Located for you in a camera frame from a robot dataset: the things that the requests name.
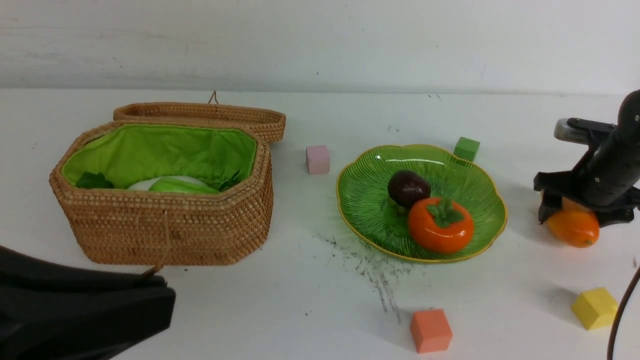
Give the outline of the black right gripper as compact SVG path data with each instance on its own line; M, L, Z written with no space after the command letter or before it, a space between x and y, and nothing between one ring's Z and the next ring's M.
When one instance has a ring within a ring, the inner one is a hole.
M560 212L566 198L594 212L600 228L631 223L639 207L638 180L639 126L617 125L601 143L587 145L571 170L534 177L534 190L541 192L538 222Z

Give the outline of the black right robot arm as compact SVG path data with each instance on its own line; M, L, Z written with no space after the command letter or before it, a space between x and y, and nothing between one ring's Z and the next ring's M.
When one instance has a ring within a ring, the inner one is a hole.
M542 193L539 223L560 212L564 199L594 212L600 227L631 223L640 207L640 92L622 100L616 124L562 118L554 137L587 150L571 170L534 177L534 190Z

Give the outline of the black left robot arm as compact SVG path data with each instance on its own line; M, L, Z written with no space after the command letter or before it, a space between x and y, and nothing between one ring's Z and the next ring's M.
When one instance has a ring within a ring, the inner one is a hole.
M169 328L176 292L154 272L73 268L0 250L0 357L109 360Z

